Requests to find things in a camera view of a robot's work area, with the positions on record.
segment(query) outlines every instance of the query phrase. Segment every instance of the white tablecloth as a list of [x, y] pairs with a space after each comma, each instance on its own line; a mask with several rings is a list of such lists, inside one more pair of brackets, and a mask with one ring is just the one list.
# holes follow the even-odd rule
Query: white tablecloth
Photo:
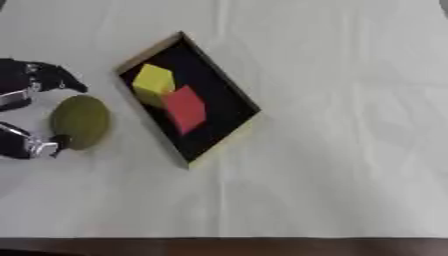
[[[113, 74], [179, 30], [263, 109], [191, 171]], [[65, 66], [114, 115], [94, 150], [0, 160], [0, 236], [448, 237], [438, 0], [9, 0], [0, 56]], [[45, 135], [71, 95], [0, 119]]]

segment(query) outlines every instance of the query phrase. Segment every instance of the cube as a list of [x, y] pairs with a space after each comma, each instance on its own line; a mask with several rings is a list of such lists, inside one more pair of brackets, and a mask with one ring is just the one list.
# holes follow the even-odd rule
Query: cube
[[204, 102], [185, 85], [162, 98], [166, 111], [180, 135], [185, 135], [206, 119]]
[[172, 72], [150, 64], [143, 65], [132, 86], [141, 102], [157, 108], [163, 107], [162, 97], [175, 90]]

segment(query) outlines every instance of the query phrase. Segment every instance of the yellow cube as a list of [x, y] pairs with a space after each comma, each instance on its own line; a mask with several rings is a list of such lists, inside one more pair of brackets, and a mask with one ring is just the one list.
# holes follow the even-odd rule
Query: yellow cube
[[145, 64], [132, 83], [137, 98], [145, 104], [162, 108], [161, 97], [175, 91], [170, 70]]

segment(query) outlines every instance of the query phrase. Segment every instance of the red cube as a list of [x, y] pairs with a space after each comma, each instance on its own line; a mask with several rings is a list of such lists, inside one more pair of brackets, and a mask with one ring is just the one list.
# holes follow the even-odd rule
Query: red cube
[[189, 133], [206, 119], [204, 102], [188, 85], [166, 94], [162, 101], [181, 135]]

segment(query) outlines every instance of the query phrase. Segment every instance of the green ball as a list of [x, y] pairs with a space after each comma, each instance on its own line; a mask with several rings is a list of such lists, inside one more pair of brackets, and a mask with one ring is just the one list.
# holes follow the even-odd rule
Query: green ball
[[55, 135], [72, 138], [69, 148], [84, 150], [96, 145], [109, 130], [109, 110], [96, 98], [78, 95], [53, 111], [50, 126]]

